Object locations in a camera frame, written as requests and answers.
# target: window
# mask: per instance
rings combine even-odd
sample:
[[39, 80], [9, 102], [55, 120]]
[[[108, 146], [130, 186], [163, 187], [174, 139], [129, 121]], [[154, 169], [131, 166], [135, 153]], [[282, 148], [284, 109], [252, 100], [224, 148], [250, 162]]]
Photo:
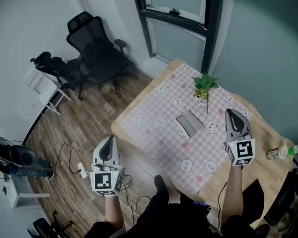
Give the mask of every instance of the window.
[[207, 73], [222, 0], [135, 0], [151, 57], [181, 59]]

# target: wooden floor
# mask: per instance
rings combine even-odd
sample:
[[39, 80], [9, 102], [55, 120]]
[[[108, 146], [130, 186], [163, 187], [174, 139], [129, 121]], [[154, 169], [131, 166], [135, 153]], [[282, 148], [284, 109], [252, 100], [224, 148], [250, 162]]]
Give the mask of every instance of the wooden floor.
[[[140, 75], [138, 80], [131, 77], [119, 79], [122, 98], [118, 98], [111, 84], [107, 84], [101, 93], [95, 86], [86, 86], [84, 100], [77, 98], [77, 92], [69, 91], [72, 100], [63, 100], [58, 105], [61, 115], [47, 111], [31, 133], [26, 145], [33, 148], [39, 157], [52, 161], [53, 168], [60, 153], [61, 146], [69, 143], [77, 153], [79, 160], [87, 171], [91, 171], [92, 154], [95, 147], [111, 134], [110, 126], [129, 103], [149, 84], [150, 79]], [[155, 194], [153, 177], [161, 174], [161, 170], [150, 163], [150, 160], [140, 156], [135, 148], [132, 152], [124, 152], [121, 147], [126, 142], [118, 140], [121, 164], [126, 168], [126, 174], [133, 177], [133, 185], [128, 189], [130, 202], [134, 207], [137, 219], [136, 201], [139, 197]], [[91, 190], [90, 180], [82, 179], [80, 174], [73, 175], [69, 170], [70, 149], [63, 147], [56, 165], [56, 174], [51, 181], [31, 178], [31, 186], [36, 193], [50, 193], [51, 197], [41, 199], [40, 203], [48, 218], [53, 220], [56, 210], [61, 225], [73, 221], [74, 225], [66, 231], [73, 238], [82, 238], [104, 213], [104, 197], [95, 195]], [[72, 152], [71, 169], [77, 170], [78, 160]], [[162, 173], [166, 183], [172, 188], [171, 181]], [[120, 193], [121, 207], [127, 228], [132, 226], [131, 209], [127, 206], [126, 193]], [[141, 213], [149, 199], [141, 198], [138, 210]], [[170, 202], [178, 202], [179, 194], [171, 189]], [[208, 219], [217, 226], [217, 209], [212, 209]]]

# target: power strip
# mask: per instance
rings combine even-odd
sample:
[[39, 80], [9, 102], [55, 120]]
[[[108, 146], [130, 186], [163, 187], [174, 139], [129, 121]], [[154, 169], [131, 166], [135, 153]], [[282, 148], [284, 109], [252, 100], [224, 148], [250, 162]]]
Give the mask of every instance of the power strip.
[[80, 175], [81, 175], [81, 177], [82, 178], [87, 178], [87, 172], [85, 171], [85, 168], [83, 166], [83, 163], [82, 162], [78, 163], [77, 167], [78, 167], [78, 169], [80, 169]]

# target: window frame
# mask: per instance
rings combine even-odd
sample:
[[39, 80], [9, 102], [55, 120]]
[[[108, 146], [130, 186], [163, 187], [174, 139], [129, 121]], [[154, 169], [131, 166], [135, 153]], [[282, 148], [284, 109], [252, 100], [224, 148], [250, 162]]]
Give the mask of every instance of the window frame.
[[148, 52], [151, 58], [155, 57], [157, 54], [154, 54], [152, 51], [152, 43], [146, 18], [152, 18], [169, 24], [173, 24], [205, 36], [206, 43], [204, 54], [202, 54], [203, 60], [200, 72], [202, 74], [208, 73], [214, 52], [216, 38], [219, 31], [223, 0], [206, 0], [204, 23], [182, 17], [181, 15], [148, 9], [146, 0], [135, 0], [135, 3], [143, 28]]

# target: checkered tablecloth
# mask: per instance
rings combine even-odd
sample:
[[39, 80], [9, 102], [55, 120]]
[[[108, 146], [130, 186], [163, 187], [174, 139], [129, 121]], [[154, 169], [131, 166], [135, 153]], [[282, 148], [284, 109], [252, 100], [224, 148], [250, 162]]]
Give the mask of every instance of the checkered tablecloth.
[[[198, 193], [228, 159], [223, 145], [226, 109], [235, 109], [248, 119], [252, 116], [221, 87], [210, 90], [207, 115], [206, 103], [193, 97], [196, 76], [201, 73], [183, 63], [121, 122], [136, 146], [190, 193]], [[181, 136], [174, 121], [186, 110], [203, 124], [190, 139]]]

